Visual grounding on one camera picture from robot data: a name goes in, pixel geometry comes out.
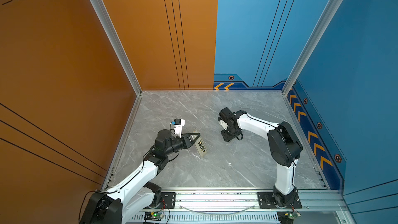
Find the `circuit board right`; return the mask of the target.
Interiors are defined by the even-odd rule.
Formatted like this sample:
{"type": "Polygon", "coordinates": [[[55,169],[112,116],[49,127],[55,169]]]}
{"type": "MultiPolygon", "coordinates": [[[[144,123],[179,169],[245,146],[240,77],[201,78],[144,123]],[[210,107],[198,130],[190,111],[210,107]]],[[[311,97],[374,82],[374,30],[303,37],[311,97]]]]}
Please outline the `circuit board right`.
{"type": "Polygon", "coordinates": [[[293,224],[294,220],[301,217],[299,212],[277,212],[281,224],[293,224]]]}

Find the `right aluminium corner post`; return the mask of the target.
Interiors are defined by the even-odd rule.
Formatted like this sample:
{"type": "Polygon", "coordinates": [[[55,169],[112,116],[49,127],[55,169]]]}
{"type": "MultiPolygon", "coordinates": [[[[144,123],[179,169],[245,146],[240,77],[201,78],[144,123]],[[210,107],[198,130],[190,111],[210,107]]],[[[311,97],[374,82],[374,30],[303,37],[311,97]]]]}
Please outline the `right aluminium corner post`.
{"type": "Polygon", "coordinates": [[[320,18],[318,19],[307,43],[305,44],[301,54],[299,55],[283,89],[283,96],[287,96],[292,89],[294,83],[298,79],[301,71],[311,57],[313,51],[321,40],[325,30],[329,26],[331,20],[335,16],[343,0],[328,0],[320,18]]]}

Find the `aluminium corner post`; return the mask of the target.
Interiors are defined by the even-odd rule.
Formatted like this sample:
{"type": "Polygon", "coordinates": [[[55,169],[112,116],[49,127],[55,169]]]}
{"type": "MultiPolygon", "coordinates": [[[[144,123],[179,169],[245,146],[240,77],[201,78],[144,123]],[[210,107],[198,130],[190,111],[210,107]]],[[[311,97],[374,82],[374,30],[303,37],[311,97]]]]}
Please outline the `aluminium corner post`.
{"type": "Polygon", "coordinates": [[[123,44],[118,36],[118,33],[115,29],[115,26],[111,20],[111,17],[106,9],[103,0],[90,0],[91,5],[94,8],[94,11],[108,37],[109,42],[111,43],[115,54],[117,55],[119,62],[129,79],[129,82],[137,96],[142,95],[142,89],[138,82],[137,76],[134,73],[131,62],[129,61],[123,44]]]}
{"type": "Polygon", "coordinates": [[[301,71],[311,57],[313,51],[321,40],[325,30],[329,26],[331,20],[335,16],[343,0],[328,0],[320,18],[318,19],[307,43],[305,44],[301,54],[299,55],[283,89],[283,96],[287,96],[292,89],[294,83],[298,79],[301,71]]]}

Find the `white ventilation grille strip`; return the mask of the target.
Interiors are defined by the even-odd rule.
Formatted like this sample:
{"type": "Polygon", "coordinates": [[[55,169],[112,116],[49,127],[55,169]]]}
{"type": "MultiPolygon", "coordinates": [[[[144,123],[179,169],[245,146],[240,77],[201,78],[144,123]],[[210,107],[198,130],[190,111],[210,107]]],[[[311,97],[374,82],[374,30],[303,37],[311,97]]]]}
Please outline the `white ventilation grille strip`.
{"type": "Polygon", "coordinates": [[[276,212],[247,212],[240,214],[199,214],[192,212],[171,212],[156,214],[149,212],[134,215],[129,224],[279,224],[276,212]]]}

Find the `left aluminium corner post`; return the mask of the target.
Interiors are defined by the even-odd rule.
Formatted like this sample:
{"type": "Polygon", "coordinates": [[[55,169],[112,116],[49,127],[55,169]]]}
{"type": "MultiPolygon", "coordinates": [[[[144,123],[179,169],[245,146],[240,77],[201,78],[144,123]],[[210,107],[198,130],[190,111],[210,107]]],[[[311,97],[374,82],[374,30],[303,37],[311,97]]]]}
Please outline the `left aluminium corner post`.
{"type": "Polygon", "coordinates": [[[119,62],[129,79],[129,82],[137,96],[142,95],[142,89],[138,82],[137,76],[134,73],[131,62],[129,61],[123,44],[118,36],[118,33],[115,29],[115,26],[111,20],[111,17],[106,9],[103,0],[90,0],[91,5],[94,8],[94,11],[108,37],[109,42],[111,43],[115,54],[117,55],[119,62]]]}

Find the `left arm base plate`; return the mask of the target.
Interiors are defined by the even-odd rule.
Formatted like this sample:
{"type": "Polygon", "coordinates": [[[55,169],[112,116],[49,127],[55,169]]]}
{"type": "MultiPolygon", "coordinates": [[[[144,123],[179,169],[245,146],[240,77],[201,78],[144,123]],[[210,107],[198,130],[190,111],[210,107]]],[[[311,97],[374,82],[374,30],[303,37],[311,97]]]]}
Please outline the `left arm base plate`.
{"type": "Polygon", "coordinates": [[[174,209],[176,203],[176,192],[161,192],[155,193],[152,203],[149,208],[163,208],[174,209]]]}

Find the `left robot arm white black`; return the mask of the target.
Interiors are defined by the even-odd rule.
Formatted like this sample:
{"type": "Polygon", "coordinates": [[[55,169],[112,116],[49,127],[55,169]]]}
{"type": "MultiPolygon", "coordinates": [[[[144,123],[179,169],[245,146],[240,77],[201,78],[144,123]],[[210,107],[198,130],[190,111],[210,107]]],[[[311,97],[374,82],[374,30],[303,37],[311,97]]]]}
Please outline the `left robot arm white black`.
{"type": "Polygon", "coordinates": [[[192,147],[200,137],[200,133],[174,136],[170,130],[159,131],[154,144],[135,171],[107,191],[92,191],[87,206],[80,210],[78,222],[126,224],[145,207],[157,207],[161,201],[162,188],[151,180],[166,167],[170,154],[192,147]]]}

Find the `aluminium front rail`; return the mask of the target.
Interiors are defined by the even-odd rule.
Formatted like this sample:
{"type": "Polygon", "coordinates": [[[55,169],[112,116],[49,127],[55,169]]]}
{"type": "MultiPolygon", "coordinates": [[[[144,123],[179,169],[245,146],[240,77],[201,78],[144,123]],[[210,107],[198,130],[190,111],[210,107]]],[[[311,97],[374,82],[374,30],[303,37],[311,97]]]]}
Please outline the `aluminium front rail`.
{"type": "Polygon", "coordinates": [[[271,190],[261,189],[170,189],[162,196],[172,210],[194,212],[250,211],[346,211],[348,207],[336,190],[299,190],[298,198],[287,207],[277,207],[271,190]]]}

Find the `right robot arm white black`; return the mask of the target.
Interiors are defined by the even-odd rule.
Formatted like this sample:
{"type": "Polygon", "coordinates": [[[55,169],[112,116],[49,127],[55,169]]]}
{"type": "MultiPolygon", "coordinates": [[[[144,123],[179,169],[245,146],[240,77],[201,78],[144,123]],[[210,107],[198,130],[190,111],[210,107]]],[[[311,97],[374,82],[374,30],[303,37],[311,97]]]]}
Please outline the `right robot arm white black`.
{"type": "Polygon", "coordinates": [[[227,107],[219,112],[218,121],[223,127],[221,135],[225,142],[233,139],[241,141],[244,130],[268,141],[271,156],[277,164],[277,177],[271,195],[272,205],[277,208],[302,208],[295,186],[295,174],[303,145],[292,126],[286,121],[265,121],[246,111],[232,112],[227,107]]]}

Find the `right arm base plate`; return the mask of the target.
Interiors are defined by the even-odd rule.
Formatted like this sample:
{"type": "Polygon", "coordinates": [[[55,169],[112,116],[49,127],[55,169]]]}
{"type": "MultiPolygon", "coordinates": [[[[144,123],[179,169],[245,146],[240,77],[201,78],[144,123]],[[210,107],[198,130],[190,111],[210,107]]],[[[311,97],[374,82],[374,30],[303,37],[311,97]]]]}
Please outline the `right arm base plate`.
{"type": "Polygon", "coordinates": [[[302,208],[302,203],[296,190],[293,190],[288,195],[283,195],[279,192],[258,192],[257,197],[260,209],[302,208]]]}

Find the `green circuit board left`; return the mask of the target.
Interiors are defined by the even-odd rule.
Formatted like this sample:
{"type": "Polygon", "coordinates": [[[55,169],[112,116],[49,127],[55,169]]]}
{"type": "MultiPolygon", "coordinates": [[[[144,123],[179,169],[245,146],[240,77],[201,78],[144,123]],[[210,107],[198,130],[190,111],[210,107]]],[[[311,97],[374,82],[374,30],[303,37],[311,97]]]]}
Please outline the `green circuit board left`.
{"type": "Polygon", "coordinates": [[[145,212],[143,223],[144,224],[159,224],[165,215],[163,212],[145,212]]]}

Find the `beige remote control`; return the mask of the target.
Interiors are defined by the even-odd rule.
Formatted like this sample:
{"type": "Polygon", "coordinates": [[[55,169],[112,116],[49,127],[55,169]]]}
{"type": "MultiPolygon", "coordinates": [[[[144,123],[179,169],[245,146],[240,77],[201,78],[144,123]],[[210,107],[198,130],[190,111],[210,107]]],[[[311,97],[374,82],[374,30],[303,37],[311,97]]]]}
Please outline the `beige remote control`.
{"type": "Polygon", "coordinates": [[[194,139],[196,139],[194,145],[199,153],[199,155],[201,157],[204,157],[205,155],[207,155],[208,151],[207,148],[205,147],[205,143],[201,137],[201,135],[197,135],[198,131],[193,131],[193,133],[195,133],[195,135],[193,136],[194,139]]]}

